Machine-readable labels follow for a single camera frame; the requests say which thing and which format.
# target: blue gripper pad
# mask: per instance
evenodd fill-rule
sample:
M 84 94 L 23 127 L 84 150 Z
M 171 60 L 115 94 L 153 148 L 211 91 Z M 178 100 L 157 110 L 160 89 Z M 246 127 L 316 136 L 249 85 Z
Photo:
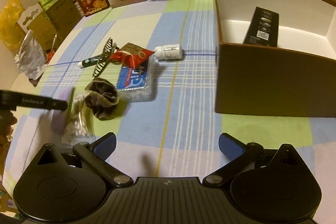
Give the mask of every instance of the blue gripper pad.
M 102 160 L 106 160 L 117 147 L 117 138 L 114 133 L 107 133 L 94 143 L 92 152 Z
M 236 140 L 235 138 L 230 138 L 227 136 L 228 134 L 223 133 L 219 136 L 218 146 L 219 150 L 229 159 L 234 160 L 242 155 L 245 150 L 245 144 Z

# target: black box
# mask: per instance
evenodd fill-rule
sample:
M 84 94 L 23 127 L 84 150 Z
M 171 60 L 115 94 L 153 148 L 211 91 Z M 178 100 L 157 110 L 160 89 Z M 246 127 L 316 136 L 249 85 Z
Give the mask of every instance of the black box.
M 279 14 L 256 7 L 244 44 L 276 47 L 278 45 Z

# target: blue label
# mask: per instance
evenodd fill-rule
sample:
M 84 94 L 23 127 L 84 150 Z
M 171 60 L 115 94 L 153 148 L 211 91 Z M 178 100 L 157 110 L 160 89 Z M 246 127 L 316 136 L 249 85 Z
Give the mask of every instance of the blue label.
M 146 85 L 148 60 L 142 63 L 136 69 L 127 66 L 121 68 L 119 79 L 116 88 L 129 89 L 129 88 L 143 88 Z

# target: yellow stripe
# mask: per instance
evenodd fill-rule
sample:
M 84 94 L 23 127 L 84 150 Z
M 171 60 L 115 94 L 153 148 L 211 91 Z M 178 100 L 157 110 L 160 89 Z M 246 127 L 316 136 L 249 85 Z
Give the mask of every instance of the yellow stripe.
M 189 9 L 190 9 L 190 4 L 191 4 L 191 0 L 189 1 L 188 9 L 187 9 L 187 11 L 185 13 L 185 17 L 184 17 L 184 20 L 183 20 L 179 44 L 182 43 L 183 31 L 184 31 L 184 27 L 185 27 L 185 22 L 187 20 L 188 12 L 189 12 Z M 161 160 L 162 160 L 163 146 L 165 144 L 166 133 L 167 133 L 167 129 L 168 129 L 171 99 L 173 97 L 174 83 L 175 83 L 175 78 L 176 78 L 178 64 L 179 64 L 179 62 L 176 62 L 176 64 L 175 64 L 175 70 L 174 70 L 174 75 L 173 75 L 173 80 L 171 82 L 170 94 L 169 94 L 168 105 L 167 105 L 167 113 L 166 113 L 165 126 L 163 128 L 163 134 L 162 134 L 162 140 L 161 140 L 161 146 L 160 146 L 159 159 L 157 161 L 156 170 L 155 170 L 155 177 L 159 176 L 160 164 L 161 164 Z

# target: triangular hole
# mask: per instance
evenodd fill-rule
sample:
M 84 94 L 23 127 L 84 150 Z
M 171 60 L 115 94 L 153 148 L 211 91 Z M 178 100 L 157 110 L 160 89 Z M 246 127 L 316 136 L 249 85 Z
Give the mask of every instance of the triangular hole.
M 46 150 L 40 160 L 38 161 L 37 165 L 44 165 L 44 164 L 54 164 L 57 162 L 56 158 L 52 154 L 50 150 Z
M 281 164 L 288 164 L 288 165 L 299 165 L 295 158 L 293 157 L 292 153 L 290 151 L 286 151 L 283 153 L 281 160 Z

